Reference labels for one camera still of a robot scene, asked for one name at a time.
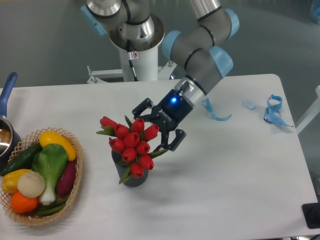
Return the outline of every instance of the flower pot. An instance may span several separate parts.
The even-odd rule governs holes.
[[[123,166],[119,166],[118,163],[122,160],[121,155],[118,154],[115,151],[111,151],[111,156],[114,162],[114,165],[116,167],[116,170],[118,171],[119,177],[120,179],[122,178],[122,176],[124,175],[126,168]],[[141,184],[143,184],[147,177],[148,177],[148,173],[149,171],[146,169],[143,169],[143,176],[139,177],[139,178],[135,178],[133,176],[131,176],[127,181],[125,181],[123,184],[128,186],[128,187],[138,187]]]

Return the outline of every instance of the blue handle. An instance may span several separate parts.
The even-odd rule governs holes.
[[[4,88],[0,95],[0,117],[7,116],[8,99],[12,89],[14,88],[17,77],[18,77],[18,74],[16,72],[11,72],[8,76],[8,79],[5,82]]]

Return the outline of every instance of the saucepan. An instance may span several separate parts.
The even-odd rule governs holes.
[[[17,73],[11,72],[0,95],[0,171],[5,168],[20,136],[15,132],[7,118],[7,105],[11,91],[17,80]]]

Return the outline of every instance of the woven basket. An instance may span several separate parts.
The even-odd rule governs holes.
[[[57,129],[57,128],[49,127],[48,129],[37,130],[36,132],[32,132],[30,135],[27,135],[26,138],[23,138],[22,141],[18,143],[18,146],[14,148],[14,151],[12,152],[9,161],[12,160],[16,155],[18,155],[21,151],[23,151],[27,147],[37,143],[39,141],[40,135],[45,131],[54,131],[56,133],[61,134],[74,146],[77,152],[76,176],[75,176],[73,189],[68,197],[68,200],[65,203],[64,208],[61,209],[59,212],[50,216],[39,217],[39,216],[36,216],[35,214],[19,215],[14,213],[10,208],[12,194],[4,192],[3,190],[0,191],[0,200],[5,210],[5,213],[15,222],[28,225],[28,226],[38,226],[38,225],[43,225],[43,224],[52,222],[58,219],[60,216],[62,216],[70,208],[70,206],[73,204],[77,196],[77,193],[80,187],[83,168],[84,168],[82,148],[80,143],[78,142],[78,139],[72,133],[66,130],[63,130],[62,128]]]

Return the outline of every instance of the purple sweet potato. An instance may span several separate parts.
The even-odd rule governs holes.
[[[56,192],[61,196],[66,196],[74,187],[76,180],[76,163],[69,161],[62,173],[58,183],[56,184]]]

